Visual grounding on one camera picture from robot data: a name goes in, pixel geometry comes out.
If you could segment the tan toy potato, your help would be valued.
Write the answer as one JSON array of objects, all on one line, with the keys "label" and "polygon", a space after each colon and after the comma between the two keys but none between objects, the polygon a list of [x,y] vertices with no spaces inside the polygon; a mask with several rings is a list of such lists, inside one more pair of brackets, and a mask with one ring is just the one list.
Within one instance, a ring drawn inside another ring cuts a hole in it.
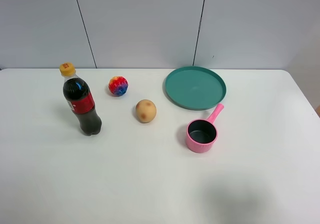
[{"label": "tan toy potato", "polygon": [[143,99],[140,100],[137,104],[136,104],[136,116],[138,118],[138,120],[142,123],[149,123],[151,121],[154,120],[155,116],[156,116],[156,106],[155,104],[148,99]]}]

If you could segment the pink toy saucepan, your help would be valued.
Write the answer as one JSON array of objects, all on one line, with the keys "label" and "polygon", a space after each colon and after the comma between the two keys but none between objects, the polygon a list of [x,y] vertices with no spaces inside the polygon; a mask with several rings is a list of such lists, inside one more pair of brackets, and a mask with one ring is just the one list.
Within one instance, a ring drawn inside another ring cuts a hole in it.
[{"label": "pink toy saucepan", "polygon": [[185,143],[189,150],[195,153],[205,153],[212,148],[218,137],[214,121],[223,109],[224,105],[218,103],[207,119],[196,119],[188,124]]}]

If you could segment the teal round plate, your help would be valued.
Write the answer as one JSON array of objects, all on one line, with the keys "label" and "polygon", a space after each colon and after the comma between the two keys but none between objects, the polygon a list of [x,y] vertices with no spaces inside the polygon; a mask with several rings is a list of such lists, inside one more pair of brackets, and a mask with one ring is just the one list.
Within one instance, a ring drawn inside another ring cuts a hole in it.
[{"label": "teal round plate", "polygon": [[194,111],[213,108],[227,93],[226,84],[217,73],[196,66],[170,72],[164,80],[163,89],[174,104]]}]

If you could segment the multicoloured fuzzy ball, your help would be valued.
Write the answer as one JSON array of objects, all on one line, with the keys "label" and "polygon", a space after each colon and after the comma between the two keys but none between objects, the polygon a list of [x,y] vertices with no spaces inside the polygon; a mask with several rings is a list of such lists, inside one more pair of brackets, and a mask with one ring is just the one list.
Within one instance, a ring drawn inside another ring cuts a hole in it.
[{"label": "multicoloured fuzzy ball", "polygon": [[129,84],[123,76],[114,76],[110,79],[108,85],[109,91],[114,96],[119,97],[123,96],[127,92]]}]

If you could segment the cola bottle yellow cap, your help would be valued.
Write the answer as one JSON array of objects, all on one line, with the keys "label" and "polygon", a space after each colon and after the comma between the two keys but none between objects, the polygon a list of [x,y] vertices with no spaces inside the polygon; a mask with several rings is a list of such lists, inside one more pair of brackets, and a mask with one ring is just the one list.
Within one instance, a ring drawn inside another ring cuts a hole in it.
[{"label": "cola bottle yellow cap", "polygon": [[102,121],[96,113],[88,84],[76,74],[76,69],[70,62],[61,64],[59,70],[64,77],[63,95],[77,117],[82,132],[87,136],[99,134]]}]

